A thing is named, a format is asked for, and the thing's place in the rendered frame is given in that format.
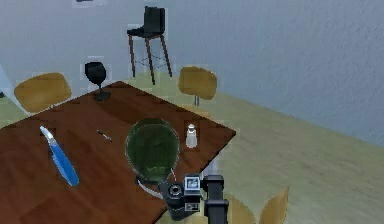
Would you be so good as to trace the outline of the small black pen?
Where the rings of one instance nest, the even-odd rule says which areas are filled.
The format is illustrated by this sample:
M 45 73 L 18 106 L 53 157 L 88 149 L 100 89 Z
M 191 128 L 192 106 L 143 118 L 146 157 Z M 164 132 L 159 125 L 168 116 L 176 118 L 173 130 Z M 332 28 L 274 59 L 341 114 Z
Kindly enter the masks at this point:
M 98 134 L 100 134 L 101 136 L 103 136 L 106 140 L 112 142 L 112 138 L 111 138 L 110 136 L 107 136 L 105 133 L 103 133 L 103 132 L 100 131 L 100 130 L 96 130 L 96 132 L 97 132 Z

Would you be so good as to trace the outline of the black wine glass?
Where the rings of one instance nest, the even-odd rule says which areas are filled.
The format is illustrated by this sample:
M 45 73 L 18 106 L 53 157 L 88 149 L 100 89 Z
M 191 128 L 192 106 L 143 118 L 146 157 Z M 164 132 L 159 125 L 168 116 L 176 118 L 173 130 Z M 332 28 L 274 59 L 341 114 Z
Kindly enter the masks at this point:
M 84 66 L 87 79 L 98 86 L 99 91 L 93 96 L 95 101 L 104 101 L 110 98 L 111 93 L 103 91 L 101 84 L 106 80 L 106 69 L 101 62 L 88 62 Z

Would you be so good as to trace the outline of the round green glass jar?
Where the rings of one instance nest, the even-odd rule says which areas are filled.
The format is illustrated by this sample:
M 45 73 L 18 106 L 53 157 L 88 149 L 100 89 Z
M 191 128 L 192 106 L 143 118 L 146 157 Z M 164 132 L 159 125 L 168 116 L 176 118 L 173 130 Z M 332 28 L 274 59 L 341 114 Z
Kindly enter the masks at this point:
M 171 124 L 160 118 L 135 123 L 125 141 L 125 156 L 144 182 L 167 180 L 179 158 L 180 141 Z

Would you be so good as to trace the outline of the black bar stool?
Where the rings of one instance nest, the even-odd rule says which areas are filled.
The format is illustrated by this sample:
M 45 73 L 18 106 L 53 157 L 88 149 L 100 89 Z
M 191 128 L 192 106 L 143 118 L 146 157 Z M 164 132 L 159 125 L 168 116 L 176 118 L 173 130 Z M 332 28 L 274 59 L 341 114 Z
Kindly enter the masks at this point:
M 133 77 L 136 76 L 137 63 L 148 66 L 150 70 L 152 84 L 155 85 L 156 81 L 155 81 L 154 65 L 152 60 L 154 55 L 151 52 L 151 45 L 150 45 L 151 40 L 154 40 L 154 39 L 160 40 L 161 46 L 163 49 L 163 55 L 164 55 L 162 60 L 167 66 L 169 76 L 170 77 L 173 76 L 168 49 L 165 41 L 166 10 L 160 7 L 145 6 L 143 18 L 144 18 L 144 22 L 142 26 L 126 31 L 128 36 L 128 49 L 129 49 L 129 55 L 130 55 L 132 76 Z M 135 37 L 142 38 L 145 42 L 147 57 L 144 59 L 141 59 L 141 60 L 135 59 L 135 53 L 134 53 Z

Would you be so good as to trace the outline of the yellow wooden chair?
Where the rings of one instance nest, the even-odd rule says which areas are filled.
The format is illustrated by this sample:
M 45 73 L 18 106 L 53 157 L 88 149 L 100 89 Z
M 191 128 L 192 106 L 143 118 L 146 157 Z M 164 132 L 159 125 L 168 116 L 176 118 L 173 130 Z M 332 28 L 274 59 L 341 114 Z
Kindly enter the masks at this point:
M 194 97 L 194 106 L 200 100 L 212 100 L 217 91 L 217 76 L 210 70 L 197 66 L 185 66 L 180 70 L 179 90 Z
M 230 194 L 225 194 L 228 200 L 228 224 L 256 224 L 252 211 L 239 199 Z
M 50 72 L 19 83 L 14 95 L 28 113 L 39 113 L 68 100 L 72 91 L 63 74 Z
M 289 188 L 270 198 L 264 205 L 258 224 L 283 224 L 287 215 Z

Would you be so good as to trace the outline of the brown wooden table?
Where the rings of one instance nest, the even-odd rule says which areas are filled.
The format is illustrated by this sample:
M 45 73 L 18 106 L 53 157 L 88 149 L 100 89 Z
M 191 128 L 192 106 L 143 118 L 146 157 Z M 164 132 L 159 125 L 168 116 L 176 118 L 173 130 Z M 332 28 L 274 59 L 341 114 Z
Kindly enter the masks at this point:
M 0 224 L 155 224 L 165 204 L 135 183 L 125 157 L 131 126 L 143 118 L 162 118 L 180 137 L 189 124 L 196 126 L 198 146 L 180 148 L 178 178 L 201 172 L 235 135 L 124 82 L 106 89 L 111 93 L 106 101 L 86 94 L 0 129 Z M 54 135 L 72 163 L 77 186 L 59 173 L 40 126 Z

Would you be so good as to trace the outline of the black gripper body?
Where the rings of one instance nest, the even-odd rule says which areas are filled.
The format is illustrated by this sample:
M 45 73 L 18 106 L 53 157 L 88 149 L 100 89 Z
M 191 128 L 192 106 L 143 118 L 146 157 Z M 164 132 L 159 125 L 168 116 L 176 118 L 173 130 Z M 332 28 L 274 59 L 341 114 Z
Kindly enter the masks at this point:
M 184 194 L 182 183 L 163 181 L 158 184 L 158 189 L 173 221 L 180 221 L 192 215 L 191 211 L 185 210 L 185 205 L 190 202 L 190 199 Z

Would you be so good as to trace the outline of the white salt shaker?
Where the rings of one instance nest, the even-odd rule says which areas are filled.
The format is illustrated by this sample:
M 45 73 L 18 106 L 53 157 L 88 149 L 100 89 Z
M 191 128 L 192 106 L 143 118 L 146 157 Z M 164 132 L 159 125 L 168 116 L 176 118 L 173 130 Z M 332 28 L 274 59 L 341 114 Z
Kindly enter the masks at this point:
M 187 128 L 186 146 L 188 148 L 195 148 L 197 146 L 197 132 L 193 124 L 189 124 Z

